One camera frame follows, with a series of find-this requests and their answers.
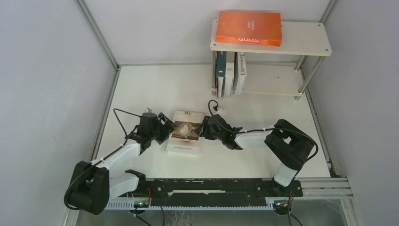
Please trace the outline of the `coffee cover book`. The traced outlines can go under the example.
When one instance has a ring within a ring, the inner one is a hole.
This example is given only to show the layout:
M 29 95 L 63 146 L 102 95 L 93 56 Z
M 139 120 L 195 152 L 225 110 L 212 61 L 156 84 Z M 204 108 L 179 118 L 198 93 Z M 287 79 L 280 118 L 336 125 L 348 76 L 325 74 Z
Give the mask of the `coffee cover book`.
M 196 132 L 205 118 L 204 113 L 192 111 L 175 111 L 173 122 L 176 129 L 170 134 L 166 151 L 198 155 L 201 138 Z

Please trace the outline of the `palm leaf cover book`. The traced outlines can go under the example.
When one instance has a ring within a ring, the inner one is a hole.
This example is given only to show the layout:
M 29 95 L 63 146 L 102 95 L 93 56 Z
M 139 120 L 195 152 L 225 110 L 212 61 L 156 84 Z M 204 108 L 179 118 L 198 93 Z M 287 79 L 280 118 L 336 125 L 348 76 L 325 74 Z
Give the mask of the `palm leaf cover book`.
M 241 96 L 247 78 L 246 57 L 244 52 L 236 52 L 234 73 L 234 95 Z

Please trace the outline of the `teal Humor book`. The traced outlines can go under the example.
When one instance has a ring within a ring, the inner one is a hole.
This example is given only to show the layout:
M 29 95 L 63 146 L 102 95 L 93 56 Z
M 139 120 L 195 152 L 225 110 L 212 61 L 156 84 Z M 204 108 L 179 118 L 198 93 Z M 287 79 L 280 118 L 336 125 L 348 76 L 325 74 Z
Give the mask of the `teal Humor book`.
M 223 98 L 225 70 L 226 70 L 226 52 L 217 51 L 216 65 L 215 65 L 215 78 L 216 78 L 216 84 L 217 84 L 216 96 L 218 99 Z

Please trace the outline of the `grey white plain book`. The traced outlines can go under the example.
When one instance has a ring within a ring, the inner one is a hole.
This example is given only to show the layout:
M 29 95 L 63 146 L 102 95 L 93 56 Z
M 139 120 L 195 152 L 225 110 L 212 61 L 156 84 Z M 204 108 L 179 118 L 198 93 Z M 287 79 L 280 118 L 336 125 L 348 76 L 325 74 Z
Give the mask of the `grey white plain book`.
M 226 66 L 224 79 L 224 96 L 230 97 L 232 93 L 235 68 L 235 53 L 226 52 Z

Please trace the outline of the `orange hardcover book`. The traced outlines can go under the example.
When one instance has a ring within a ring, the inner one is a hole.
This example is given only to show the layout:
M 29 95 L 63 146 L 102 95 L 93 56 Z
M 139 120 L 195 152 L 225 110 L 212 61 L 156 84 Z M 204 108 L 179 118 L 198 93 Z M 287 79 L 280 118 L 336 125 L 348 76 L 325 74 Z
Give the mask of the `orange hardcover book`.
M 279 47 L 282 43 L 281 14 L 252 11 L 221 11 L 215 41 Z

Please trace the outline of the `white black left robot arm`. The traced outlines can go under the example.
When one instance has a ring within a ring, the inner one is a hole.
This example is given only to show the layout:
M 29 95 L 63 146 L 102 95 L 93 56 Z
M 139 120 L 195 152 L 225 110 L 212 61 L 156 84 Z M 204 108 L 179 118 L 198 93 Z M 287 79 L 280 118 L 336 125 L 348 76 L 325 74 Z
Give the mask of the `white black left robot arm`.
M 99 159 L 76 164 L 64 194 L 68 209 L 98 215 L 110 200 L 120 195 L 131 192 L 142 196 L 146 193 L 147 183 L 140 179 L 141 173 L 135 170 L 120 173 L 120 170 L 148 149 L 152 141 L 165 142 L 178 126 L 163 113 L 146 112 L 139 118 L 139 124 L 125 134 L 123 143 L 114 151 Z

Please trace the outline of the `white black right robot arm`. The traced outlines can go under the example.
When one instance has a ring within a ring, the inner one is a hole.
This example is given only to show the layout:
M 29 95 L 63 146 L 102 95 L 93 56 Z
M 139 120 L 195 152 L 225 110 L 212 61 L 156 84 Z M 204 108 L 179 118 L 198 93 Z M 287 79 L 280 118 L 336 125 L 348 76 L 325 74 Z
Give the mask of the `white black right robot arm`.
M 272 191 L 278 196 L 290 191 L 291 182 L 304 164 L 319 151 L 314 139 L 284 119 L 268 128 L 244 130 L 231 127 L 224 118 L 214 114 L 204 118 L 196 133 L 207 140 L 219 140 L 230 150 L 269 148 L 280 160 L 272 182 Z

